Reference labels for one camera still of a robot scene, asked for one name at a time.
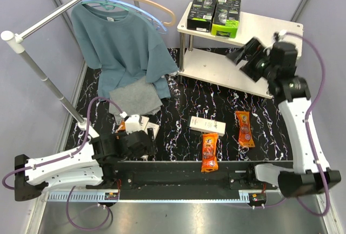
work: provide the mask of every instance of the shelf leg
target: shelf leg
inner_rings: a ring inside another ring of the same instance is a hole
[[[189,35],[189,51],[193,51],[194,49],[194,36]]]
[[[179,70],[184,71],[184,55],[185,55],[185,33],[180,32],[180,55],[179,55]]]

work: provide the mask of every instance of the orange packet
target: orange packet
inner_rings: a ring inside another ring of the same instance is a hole
[[[203,134],[201,172],[212,172],[218,170],[217,159],[215,156],[217,139],[217,133]]]
[[[251,135],[250,127],[250,112],[248,111],[236,111],[236,115],[239,120],[239,144],[240,146],[247,146],[248,148],[254,148],[255,143]]]

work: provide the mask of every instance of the green box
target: green box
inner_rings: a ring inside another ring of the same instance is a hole
[[[240,22],[241,0],[218,0],[211,34],[235,38]]]

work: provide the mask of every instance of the metal floor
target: metal floor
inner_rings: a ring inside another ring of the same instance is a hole
[[[269,203],[280,200],[277,193],[268,194]],[[306,197],[307,205],[319,211],[317,199]],[[70,216],[77,216],[90,203],[70,204]],[[323,219],[308,214],[295,199],[270,209],[237,209],[225,204],[135,204],[118,203],[111,207],[114,218],[105,227],[91,233],[100,234],[222,234],[222,233],[280,233],[325,234]],[[104,221],[106,212],[93,208],[74,222],[93,228]],[[65,203],[47,204],[40,234],[86,233],[67,221]]]

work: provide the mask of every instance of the black platform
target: black platform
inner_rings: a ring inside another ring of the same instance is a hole
[[[232,49],[207,49],[226,55]],[[178,63],[179,50],[169,49]],[[98,77],[101,70],[86,72],[77,110],[86,116],[87,107],[97,96]],[[283,117],[273,99],[262,104],[263,98],[224,88],[214,84],[183,77],[167,77],[171,92],[170,99],[163,99],[162,109],[150,117],[160,125],[156,138],[158,147],[151,161],[200,161],[200,133],[187,127],[189,116],[215,119],[226,123],[226,134],[220,138],[217,158],[220,161],[291,161],[292,151]],[[97,103],[92,108],[91,120],[94,129],[102,133],[114,132],[117,128],[108,103]],[[235,111],[250,111],[252,136],[255,148],[241,148],[238,144],[239,126]],[[81,144],[81,131],[76,123],[71,127],[66,149]]]

